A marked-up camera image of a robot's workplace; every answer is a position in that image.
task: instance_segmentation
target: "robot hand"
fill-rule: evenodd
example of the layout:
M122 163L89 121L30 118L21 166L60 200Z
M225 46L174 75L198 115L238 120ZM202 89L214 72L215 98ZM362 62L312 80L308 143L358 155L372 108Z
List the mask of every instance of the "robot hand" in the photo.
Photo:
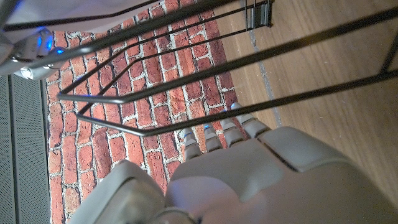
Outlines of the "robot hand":
M232 109L239 108L235 103ZM393 204L344 155L250 114L221 121L228 149L204 125L207 153L185 129L185 159L163 195L137 165L118 164L72 223L397 223Z
M240 108L239 103L233 103L231 109ZM251 138L256 138L258 135L271 130L265 124L257 120L251 114L245 114L237 117L238 121L243 126L245 132ZM224 119L221 121L221 126L223 127L224 137L228 147L232 147L236 143L243 142L244 137L236 125L232 122L232 119ZM205 129L205 139L206 139L206 149L207 152L212 152L217 149L222 149L221 144L216 131L213 126L208 123L203 125ZM185 141L185 160L188 161L194 157L200 156L201 151L199 149L195 135L191 128L185 128L184 130L184 141Z

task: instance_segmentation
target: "wooden floor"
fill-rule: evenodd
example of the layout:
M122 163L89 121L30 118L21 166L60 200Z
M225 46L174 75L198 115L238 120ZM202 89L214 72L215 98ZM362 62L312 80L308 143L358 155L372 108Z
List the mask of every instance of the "wooden floor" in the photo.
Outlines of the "wooden floor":
M267 49L396 6L396 0L275 0L272 28L223 39L223 45L227 59L232 60L254 53L253 44ZM241 3L235 2L216 13L238 7ZM218 20L218 27L221 34L242 29L243 12ZM397 32L394 19L232 71L238 100L250 105L374 75ZM393 68L398 68L397 57ZM271 128L293 126L334 146L359 164L398 206L398 79L256 116Z

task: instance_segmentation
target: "robot finger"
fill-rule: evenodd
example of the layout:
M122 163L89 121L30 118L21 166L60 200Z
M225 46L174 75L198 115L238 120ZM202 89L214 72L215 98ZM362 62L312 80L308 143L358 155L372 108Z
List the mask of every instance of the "robot finger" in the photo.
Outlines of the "robot finger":
M232 110L241 107L242 106L238 102L235 102L231 105ZM236 118L238 119L239 123L241 123L245 132L248 134L248 136L250 136L250 138L256 138L258 135L271 130L268 126L263 124L251 114L240 115Z
M237 142L244 141L244 137L236 125L232 122L231 118L221 120L221 126L223 127L224 137L228 147L231 147Z
M222 149L223 145L221 144L216 131L213 128L213 125L210 123L204 124L205 129L205 139L206 139L206 148L207 152L211 152L217 149Z
M185 128L184 130L184 143L185 143L185 161L188 161L196 156L201 155L201 151L193 134L192 128Z

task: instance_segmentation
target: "metal wire rack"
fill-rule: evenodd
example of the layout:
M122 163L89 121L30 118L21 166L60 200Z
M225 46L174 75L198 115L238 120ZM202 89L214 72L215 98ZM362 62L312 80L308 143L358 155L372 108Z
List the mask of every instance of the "metal wire rack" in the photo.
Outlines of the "metal wire rack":
M187 7L183 7L177 11L171 12L169 14L166 14L161 17L156 17L154 19L150 19L148 21L142 22L137 26L115 32L113 34L110 34L107 37L104 37L100 40L94 40L92 42L89 42L87 44L81 45L79 47L76 47L74 49L66 50L63 54L56 55L53 57L44 57L43 59L40 59L38 61L34 61L30 64L30 67L35 68L35 67L41 67L44 65L49 65L55 62L59 62L62 60L67 60L70 58L82 56L85 54L89 54L92 52L95 52L97 50L103 49L105 47L109 47L111 45L117 44L119 42L123 42L125 40L137 37L139 35L145 34L147 32L150 32L152 30L167 26L169 24L172 24L174 22L181 21L182 19L200 14L202 12L212 10L216 7L220 7L222 5L225 5L227 3L233 2L235 0L201 0L198 1L195 4L189 5ZM115 14L110 14L110 15L103 15L103 16L95 16L95 17L81 17L81 18L73 18L73 19L61 19L61 20L56 20L56 21L42 21L42 22L34 22L34 23L26 23L26 24L14 24L12 26L4 26L4 30L17 30L17 29L27 29L27 28L33 28L33 27L39 27L39 26L47 26L47 25L55 25L55 24L66 24L69 22L76 22L76 21L89 21L92 19L101 19L105 17L112 17L112 16L117 16L120 13L125 13L131 10L134 10L138 7L142 6L148 6L152 4L153 2L156 2L154 0L144 2L140 5L131 7L129 9L126 9L121 12L117 12ZM170 35L174 32L178 32L181 30L185 30L189 27L197 26L200 24L204 24L209 21L213 21L215 19L219 19L237 12L245 12L245 18L246 18L246 28L232 32L230 34L222 35L213 39L205 40L202 42L198 42L195 44L190 44L186 45L183 47L177 47L172 50L166 50L164 52L160 52L154 55L146 56L139 58L122 70L119 74L117 74L110 83L108 83L97 95L70 95L70 93L74 88L76 88L79 84L83 83L85 80L87 80L89 77L97 73L101 68L103 68L105 65L109 64L113 59L115 59L117 56L121 55L124 53L124 51L130 49L131 47L138 46L140 44L143 44L148 41L152 41L154 39L158 39L160 37L164 37L166 35ZM91 106L93 106L94 103L112 103L112 104L124 104L124 103L129 103L132 101L137 101L143 98L146 98L151 95L155 95L158 93L162 93L168 90L171 90L173 88L177 88L189 83L197 82L205 78L213 77L215 75L228 72L230 70L234 70L252 63L256 63L261 60L265 60L271 57L278 56L280 54L284 54L287 52L291 52L293 50L300 49L302 47L306 47L312 44L319 43L324 40L328 40L334 37L337 37L339 35L347 34L349 32L362 29L368 26L372 26L374 24L378 24L393 18L398 17L398 7L394 7L392 9L378 12L376 14L373 14L371 16L367 16L355 21L351 21L336 27L332 27L330 29L317 32L312 35L308 35L306 37L302 37L297 40L293 40L290 42L286 42L284 44L277 45L275 47L271 47L269 49L262 50L260 52L254 53L252 55L248 55L230 62L226 62L224 64L211 67L207 70L203 70L200 72L196 72L192 75L187 75L181 78L178 78L176 80L172 80L170 82L166 83L161 83L160 85L156 85L141 91L137 91L134 93L128 93L123 96L104 96L104 93L111 88L117 80L124 74L126 73L129 68L131 68L135 63L140 62L142 60L151 58L151 57L158 57L163 54L168 54L174 51L190 48L196 45L200 44L205 44L207 42L211 42L214 40L220 40L222 38L230 37L232 35L240 34L243 32L246 32L251 29L256 29L258 27L271 27L271 14L272 14L272 1L266 0L266 1L261 1L261 2L254 2L254 4L248 5L247 0L245 1L245 6L233 11L229 11L227 13L211 17L209 19L204 19L202 21L190 24L185 27L181 27L178 29L175 29L170 32L166 32L164 34L160 35L155 35L153 37L150 37L148 39L144 39L142 41L138 41L135 44L128 45L127 47L123 48L116 54L112 55L109 59L105 60L103 63L99 64L96 68L92 69L92 71L89 71L87 74L83 75L81 78L79 78L77 81L73 82L70 86L66 87L64 90L62 90L58 94L58 98L61 100L72 100L72 101L85 101L87 104L78 112L77 118L81 119L83 121L88 121L91 123L95 123L101 126L106 126L109 128L114 128L120 131L124 131L127 133L135 134L138 136L151 136L151 135L156 135L156 134L162 134L170 131L176 131L179 129L191 127L191 126L196 126L199 124L204 124L204 123L209 123L213 121L217 121L220 119L225 119L225 118L230 118L233 116L245 114L245 113L251 113L254 111L259 111L259 110L265 110L268 108L273 108L276 106L282 106L282 105L287 105L289 103L295 103L298 101L302 100L307 100L309 98L314 98L318 96L323 96L331 93L336 93L339 91L345 91L349 90L352 88L357 88L360 86L365 86L369 85L372 83L377 83L381 82L384 80L388 80L391 78L396 78L398 77L398 70L393 70L388 72L388 68L392 62L392 59L394 58L397 49L398 49L398 34L396 35L392 46L390 47L390 50L386 56L386 59L384 60L384 63L382 65L382 68L380 69L378 74L371 75L370 77L367 78L361 78L357 80L353 80L350 82L346 83L340 83L337 85L333 86L328 86L324 88L319 88L316 90L312 91L306 91L303 93L298 93L295 95L290 95L290 96L285 96L282 98L274 99L274 100L269 100L265 101L262 103L257 103L251 106L244 106L240 109L236 110L229 110L225 111L223 113L219 114L213 114L209 116L205 116L202 118L197 118L197 119L191 119L188 121L180 122L180 123L174 123L170 124L168 126L163 126L159 128L153 128L153 129L138 129L138 128L132 128L129 126L125 126L123 124L118 124L118 123L112 123L109 121L105 120L100 120L96 118L92 118L90 116L85 116L84 114L90 109Z

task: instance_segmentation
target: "red brick wall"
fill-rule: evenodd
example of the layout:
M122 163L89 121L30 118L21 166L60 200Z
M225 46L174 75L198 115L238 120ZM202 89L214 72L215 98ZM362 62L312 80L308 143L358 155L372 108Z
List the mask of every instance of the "red brick wall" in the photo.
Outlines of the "red brick wall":
M138 14L104 34L83 32L56 32L55 46L76 47L110 32L134 26L137 22L174 10L191 1L166 0L152 9ZM185 24L213 16L206 12L185 21L172 24L139 39L162 34ZM128 63L135 58L151 55L175 47L218 36L216 22L209 22L133 47L102 68L87 82L74 90L74 94L97 94ZM113 52L137 42L137 39L116 44L69 60L58 73L47 79L49 104L49 172L52 223L65 223L95 185L109 173L121 159L129 159L148 172L163 190L175 168L183 162L183 136L181 132L140 138L114 129L76 119L82 102L58 100L56 94L106 60ZM193 72L207 69L226 61L221 41L203 44L190 49L144 60L136 63L106 95L124 95L149 88ZM99 119L123 123L138 128L153 128L218 113L236 101L231 75L226 73L215 78L170 90L124 105L95 104L87 114ZM215 123L223 140L221 126ZM195 128L199 145L205 150L203 128Z

